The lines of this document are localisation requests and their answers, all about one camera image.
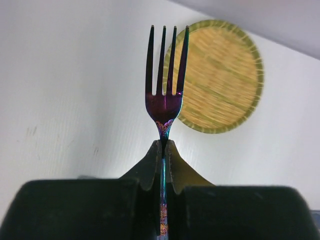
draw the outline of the black holder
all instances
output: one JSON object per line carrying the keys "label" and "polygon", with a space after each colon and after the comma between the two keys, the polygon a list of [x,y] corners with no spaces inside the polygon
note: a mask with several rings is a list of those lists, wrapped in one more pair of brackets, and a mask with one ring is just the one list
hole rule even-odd
{"label": "black holder", "polygon": [[[161,142],[119,179],[37,180],[21,187],[0,240],[155,240]],[[165,148],[170,240],[319,240],[308,206],[288,187],[214,186]]]}

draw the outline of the fork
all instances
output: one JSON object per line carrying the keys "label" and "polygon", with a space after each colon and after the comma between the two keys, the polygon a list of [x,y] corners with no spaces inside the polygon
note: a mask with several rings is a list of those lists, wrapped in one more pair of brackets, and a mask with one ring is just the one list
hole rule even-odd
{"label": "fork", "polygon": [[161,164],[161,179],[160,179],[160,236],[158,239],[168,239],[166,161],[164,156],[165,156],[166,144],[169,139],[171,125],[179,115],[181,111],[182,103],[183,103],[183,93],[184,93],[187,56],[188,56],[188,44],[189,44],[189,27],[187,26],[185,28],[185,35],[184,35],[184,41],[182,46],[175,95],[173,95],[172,88],[173,88],[177,27],[175,26],[173,29],[171,54],[170,54],[170,62],[169,62],[167,85],[166,85],[166,95],[163,95],[163,91],[162,91],[165,42],[166,42],[166,26],[163,27],[163,31],[162,31],[160,60],[159,60],[155,95],[152,94],[154,34],[155,34],[155,27],[152,25],[150,30],[149,44],[148,44],[147,58],[146,58],[145,108],[157,126],[157,129],[160,135],[161,145],[162,145],[162,164]]}

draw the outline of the round woven basket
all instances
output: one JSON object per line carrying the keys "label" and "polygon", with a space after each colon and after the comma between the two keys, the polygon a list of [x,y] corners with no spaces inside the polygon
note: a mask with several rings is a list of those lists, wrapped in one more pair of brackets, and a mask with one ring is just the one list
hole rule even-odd
{"label": "round woven basket", "polygon": [[[176,38],[173,93],[185,31]],[[166,90],[171,46],[164,59]],[[238,26],[223,20],[204,20],[189,27],[189,50],[183,105],[178,118],[208,134],[230,131],[255,110],[264,85],[260,54]]]}

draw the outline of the fork neck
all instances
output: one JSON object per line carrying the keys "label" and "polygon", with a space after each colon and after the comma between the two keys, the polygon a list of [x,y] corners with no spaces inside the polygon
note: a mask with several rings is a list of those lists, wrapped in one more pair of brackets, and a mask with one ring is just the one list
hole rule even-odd
{"label": "fork neck", "polygon": [[169,139],[169,133],[170,133],[170,129],[171,129],[171,125],[174,122],[174,120],[169,120],[168,122],[166,122],[165,124],[156,121],[155,124],[158,128],[159,131],[159,135],[160,135],[160,141],[161,141],[161,145],[162,145],[162,158],[165,156],[165,148]]}

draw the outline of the woven bamboo tray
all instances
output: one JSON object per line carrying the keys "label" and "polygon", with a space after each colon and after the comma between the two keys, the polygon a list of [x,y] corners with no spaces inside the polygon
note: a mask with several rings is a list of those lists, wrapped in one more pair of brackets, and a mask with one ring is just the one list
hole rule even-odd
{"label": "woven bamboo tray", "polygon": [[[223,20],[204,20],[189,27],[189,50],[183,105],[178,118],[207,134],[230,131],[255,110],[264,86],[260,54],[238,26]],[[185,31],[176,38],[173,91]],[[164,59],[166,90],[171,46]]]}

